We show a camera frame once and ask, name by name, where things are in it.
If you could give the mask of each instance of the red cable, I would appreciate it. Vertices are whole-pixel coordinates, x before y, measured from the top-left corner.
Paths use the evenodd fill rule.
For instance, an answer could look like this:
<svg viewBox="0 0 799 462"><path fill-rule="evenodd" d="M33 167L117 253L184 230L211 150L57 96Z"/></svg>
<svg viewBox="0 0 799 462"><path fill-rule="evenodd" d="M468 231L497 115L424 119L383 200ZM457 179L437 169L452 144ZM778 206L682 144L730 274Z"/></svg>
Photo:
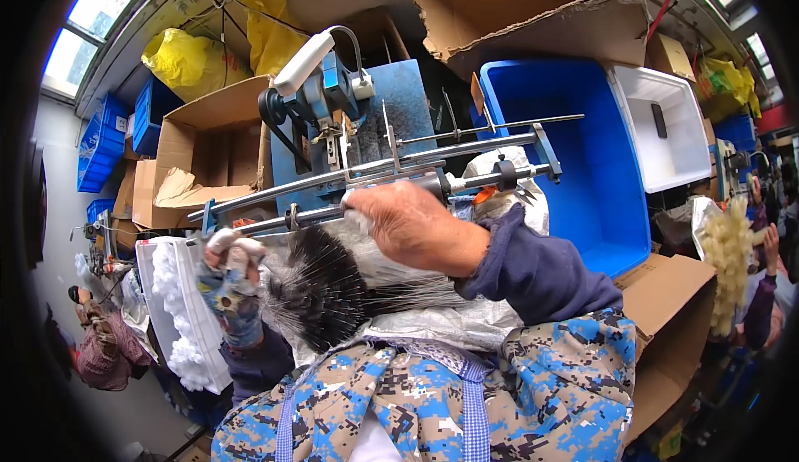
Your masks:
<svg viewBox="0 0 799 462"><path fill-rule="evenodd" d="M660 18L662 18L663 15L665 14L665 10L667 10L669 8L669 2L671 2L671 0L664 0L663 1L663 6L660 7L660 11L658 12L658 16L654 18L654 21L652 22L652 27L650 27L649 34L646 35L646 41L647 42L650 40L650 38L654 34L654 30L658 27L658 24L660 23Z"/></svg>

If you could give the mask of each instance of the hand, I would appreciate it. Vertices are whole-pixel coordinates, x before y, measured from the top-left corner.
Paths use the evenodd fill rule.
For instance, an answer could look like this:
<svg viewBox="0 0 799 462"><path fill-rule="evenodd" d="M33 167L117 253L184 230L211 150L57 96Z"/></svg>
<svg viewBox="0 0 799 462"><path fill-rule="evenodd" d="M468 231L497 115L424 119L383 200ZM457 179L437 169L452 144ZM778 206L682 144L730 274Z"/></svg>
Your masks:
<svg viewBox="0 0 799 462"><path fill-rule="evenodd" d="M760 177L757 176L752 177L752 198L754 199L755 205L759 206L762 196L760 195Z"/></svg>
<svg viewBox="0 0 799 462"><path fill-rule="evenodd" d="M766 229L763 237L765 247L765 274L773 277L777 275L777 264L780 259L780 236L774 223Z"/></svg>
<svg viewBox="0 0 799 462"><path fill-rule="evenodd" d="M77 303L80 305L85 305L89 300L92 298L91 292L86 290L85 288L78 287L77 288Z"/></svg>
<svg viewBox="0 0 799 462"><path fill-rule="evenodd" d="M260 277L253 262L264 254L259 241L240 238L232 229L216 232L205 246L197 288L231 348L251 348L264 339L255 297Z"/></svg>
<svg viewBox="0 0 799 462"><path fill-rule="evenodd" d="M363 214L384 256L412 268L469 277L486 255L491 234L461 221L430 192L409 181L356 189L345 199L345 217Z"/></svg>

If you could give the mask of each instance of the woven plastic bag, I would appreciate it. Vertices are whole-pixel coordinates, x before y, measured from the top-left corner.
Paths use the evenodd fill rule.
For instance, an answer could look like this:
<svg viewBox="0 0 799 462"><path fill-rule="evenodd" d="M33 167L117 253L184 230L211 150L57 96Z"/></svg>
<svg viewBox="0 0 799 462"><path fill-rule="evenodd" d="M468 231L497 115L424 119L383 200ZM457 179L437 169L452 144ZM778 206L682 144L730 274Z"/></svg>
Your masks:
<svg viewBox="0 0 799 462"><path fill-rule="evenodd" d="M153 37L141 54L141 62L187 103L253 77L230 50L225 52L221 42L192 37L177 28Z"/></svg>
<svg viewBox="0 0 799 462"><path fill-rule="evenodd" d="M288 12L286 0L241 1L250 8L299 27ZM250 43L250 67L255 70L255 75L265 75L280 72L308 38L264 15L247 10L247 40Z"/></svg>
<svg viewBox="0 0 799 462"><path fill-rule="evenodd" d="M738 69L732 62L705 57L697 64L694 90L702 112L714 124L742 111L761 117L754 77L746 67Z"/></svg>

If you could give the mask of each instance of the glove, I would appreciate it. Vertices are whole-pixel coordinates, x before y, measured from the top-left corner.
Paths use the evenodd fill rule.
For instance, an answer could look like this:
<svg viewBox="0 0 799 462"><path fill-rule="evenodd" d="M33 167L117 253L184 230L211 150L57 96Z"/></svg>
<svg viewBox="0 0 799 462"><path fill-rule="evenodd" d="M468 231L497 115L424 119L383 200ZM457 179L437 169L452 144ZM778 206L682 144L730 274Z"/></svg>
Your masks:
<svg viewBox="0 0 799 462"><path fill-rule="evenodd" d="M216 232L205 246L197 288L230 348L251 348L264 339L256 266L265 253L259 241L240 238L238 232L227 228Z"/></svg>

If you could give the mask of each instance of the phone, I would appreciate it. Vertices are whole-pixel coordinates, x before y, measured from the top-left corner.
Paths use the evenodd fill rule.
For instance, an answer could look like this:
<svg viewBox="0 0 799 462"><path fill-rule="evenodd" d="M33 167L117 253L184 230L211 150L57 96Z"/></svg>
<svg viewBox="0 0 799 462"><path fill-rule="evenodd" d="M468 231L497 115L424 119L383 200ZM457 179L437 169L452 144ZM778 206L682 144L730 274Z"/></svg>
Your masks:
<svg viewBox="0 0 799 462"><path fill-rule="evenodd" d="M652 103L652 114L654 115L654 125L658 128L658 137L666 139L669 135L665 132L665 120L663 120L663 110L657 103Z"/></svg>

